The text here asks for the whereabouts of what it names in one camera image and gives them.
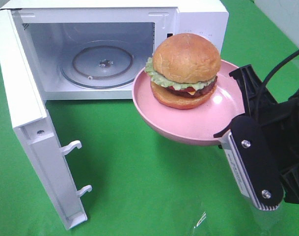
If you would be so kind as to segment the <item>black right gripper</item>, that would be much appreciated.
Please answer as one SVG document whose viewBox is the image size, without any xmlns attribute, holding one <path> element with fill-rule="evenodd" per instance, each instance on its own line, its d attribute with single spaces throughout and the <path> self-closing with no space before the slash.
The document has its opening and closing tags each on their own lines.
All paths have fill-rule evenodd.
<svg viewBox="0 0 299 236">
<path fill-rule="evenodd" d="M 245 115 L 255 119 L 258 90 L 262 81 L 252 65 L 239 67 L 229 73 L 242 93 Z M 285 190 L 284 201 L 299 204 L 299 98 L 277 103 L 267 88 L 259 100 L 256 128 L 260 133 L 245 138 L 245 148 L 253 147 L 261 139 L 269 148 L 281 173 Z"/>
</svg>

